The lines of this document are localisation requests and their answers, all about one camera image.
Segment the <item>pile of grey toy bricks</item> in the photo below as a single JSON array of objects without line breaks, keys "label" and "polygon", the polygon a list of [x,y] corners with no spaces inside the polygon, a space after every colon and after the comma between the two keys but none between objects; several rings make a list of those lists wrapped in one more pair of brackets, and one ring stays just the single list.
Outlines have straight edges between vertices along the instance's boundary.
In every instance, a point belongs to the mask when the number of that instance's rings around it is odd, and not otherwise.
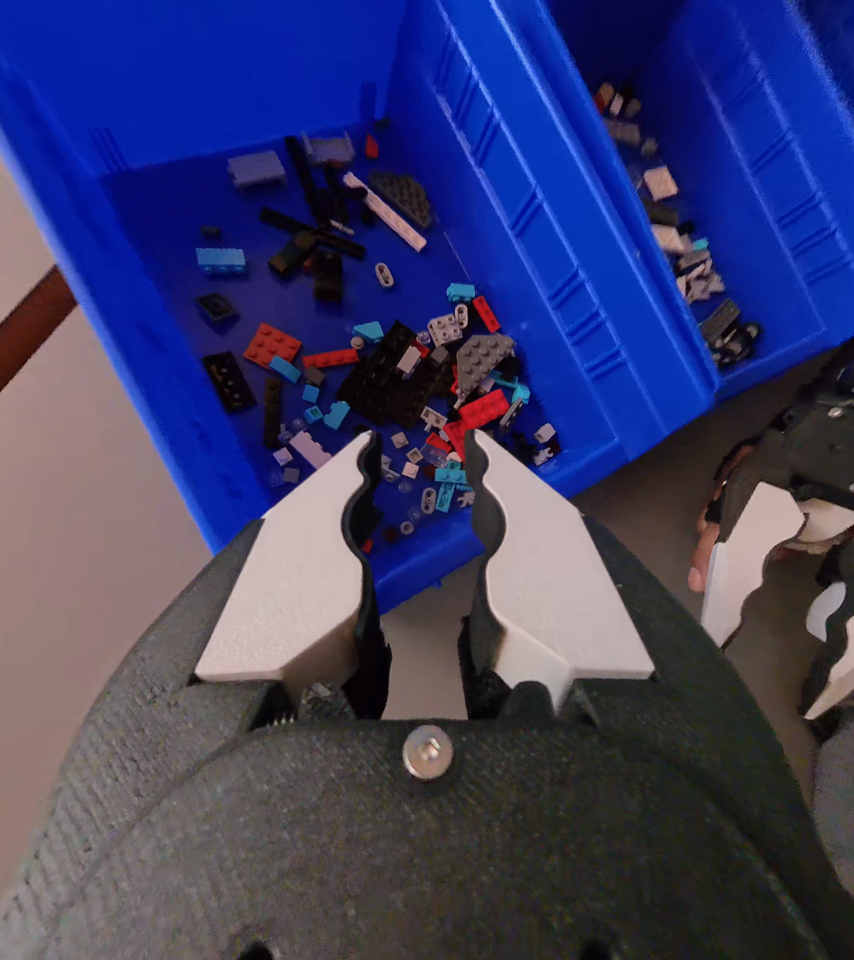
[{"label": "pile of grey toy bricks", "polygon": [[592,94],[603,126],[666,259],[674,284],[694,314],[714,364],[727,371],[753,354],[763,329],[730,295],[711,241],[693,218],[656,137],[645,131],[643,105],[630,81],[604,80]]}]

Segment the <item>brown wooden bar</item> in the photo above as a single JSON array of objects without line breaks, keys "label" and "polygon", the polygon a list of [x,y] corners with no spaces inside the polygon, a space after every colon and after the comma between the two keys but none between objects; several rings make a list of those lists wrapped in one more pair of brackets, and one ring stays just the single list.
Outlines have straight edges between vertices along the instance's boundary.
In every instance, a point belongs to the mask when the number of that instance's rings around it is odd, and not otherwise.
[{"label": "brown wooden bar", "polygon": [[68,282],[52,266],[0,323],[0,393],[75,307]]}]

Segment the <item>pile of colourful toy bricks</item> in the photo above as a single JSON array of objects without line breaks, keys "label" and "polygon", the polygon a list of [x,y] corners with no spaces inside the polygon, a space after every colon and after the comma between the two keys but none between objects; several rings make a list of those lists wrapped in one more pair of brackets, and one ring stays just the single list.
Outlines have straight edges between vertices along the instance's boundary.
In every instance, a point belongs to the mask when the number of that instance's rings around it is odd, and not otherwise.
[{"label": "pile of colourful toy bricks", "polygon": [[352,237],[333,226],[329,242],[294,250],[313,222],[298,181],[288,186],[229,184],[225,157],[184,162],[165,187],[167,224],[160,232],[160,175],[155,174],[152,249],[157,276],[178,310],[197,381],[217,409],[211,439],[199,440],[212,478],[198,487],[193,517],[211,548],[225,546],[243,524],[313,475],[289,445],[307,431],[335,454],[366,429],[383,437],[385,479],[376,494],[374,556],[392,558],[417,527],[420,497],[453,451],[431,414],[455,410],[455,344],[439,353],[428,330],[455,304],[446,290],[466,272],[450,244],[449,215],[467,187],[440,198],[436,174],[455,174],[449,150],[419,154],[392,127],[374,133],[385,158],[360,157],[358,179],[381,197],[389,173],[427,186],[441,217],[416,252],[362,202],[346,198],[330,168],[317,187],[322,200],[347,209]]}]

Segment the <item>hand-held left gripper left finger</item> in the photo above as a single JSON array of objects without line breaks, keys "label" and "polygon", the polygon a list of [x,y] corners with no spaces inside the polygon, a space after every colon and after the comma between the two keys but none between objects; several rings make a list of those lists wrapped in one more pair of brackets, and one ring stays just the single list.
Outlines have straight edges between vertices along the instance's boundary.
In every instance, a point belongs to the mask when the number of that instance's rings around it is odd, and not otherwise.
[{"label": "hand-held left gripper left finger", "polygon": [[381,513],[383,440],[364,431],[267,511],[195,666],[203,682],[271,681],[297,700],[341,690],[354,714],[385,711],[391,650],[363,546]]}]

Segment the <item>person's right hand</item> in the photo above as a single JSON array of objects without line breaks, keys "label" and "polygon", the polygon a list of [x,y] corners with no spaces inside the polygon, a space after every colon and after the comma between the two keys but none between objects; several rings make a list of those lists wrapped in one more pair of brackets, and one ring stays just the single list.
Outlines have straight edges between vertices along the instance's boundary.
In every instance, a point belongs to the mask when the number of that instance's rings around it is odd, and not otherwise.
[{"label": "person's right hand", "polygon": [[697,519],[698,541],[690,561],[688,587],[705,594],[710,559],[721,530],[721,500],[729,476],[756,446],[756,438],[745,439],[722,459],[713,479],[713,489]]}]

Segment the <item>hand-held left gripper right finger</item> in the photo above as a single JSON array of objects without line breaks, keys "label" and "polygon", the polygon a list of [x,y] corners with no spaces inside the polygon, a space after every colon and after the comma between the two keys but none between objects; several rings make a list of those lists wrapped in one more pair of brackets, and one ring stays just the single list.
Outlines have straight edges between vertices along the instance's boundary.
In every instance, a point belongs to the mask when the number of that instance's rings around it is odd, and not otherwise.
[{"label": "hand-held left gripper right finger", "polygon": [[468,717],[495,718],[524,683],[557,712],[577,681],[649,680],[653,660],[584,515],[481,430],[464,446],[482,545],[457,645]]}]

